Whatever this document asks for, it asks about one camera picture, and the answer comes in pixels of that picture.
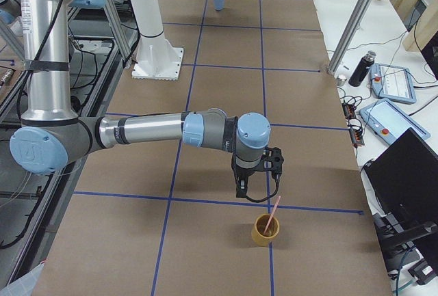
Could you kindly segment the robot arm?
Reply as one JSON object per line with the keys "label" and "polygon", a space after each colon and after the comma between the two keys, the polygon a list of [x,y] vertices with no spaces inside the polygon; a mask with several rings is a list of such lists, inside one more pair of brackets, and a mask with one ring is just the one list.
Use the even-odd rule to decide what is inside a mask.
{"label": "robot arm", "polygon": [[247,197],[248,178],[282,174],[280,149],[268,146],[270,123],[259,113],[230,118],[220,109],[132,116],[81,117],[70,103],[68,7],[103,8],[107,0],[20,0],[25,47],[22,90],[28,107],[10,139],[10,152],[25,170],[50,174],[91,152],[180,139],[232,155],[236,195]]}

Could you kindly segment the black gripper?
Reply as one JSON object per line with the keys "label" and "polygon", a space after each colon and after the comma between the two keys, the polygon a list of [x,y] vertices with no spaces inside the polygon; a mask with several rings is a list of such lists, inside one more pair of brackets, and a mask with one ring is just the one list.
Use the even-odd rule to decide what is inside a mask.
{"label": "black gripper", "polygon": [[237,157],[233,156],[231,168],[235,175],[236,197],[246,198],[248,193],[248,179],[255,172],[269,172],[271,177],[279,180],[283,173],[284,158],[281,149],[278,147],[265,147],[263,154],[256,164],[251,164],[250,168],[244,167],[243,163],[237,162]]}

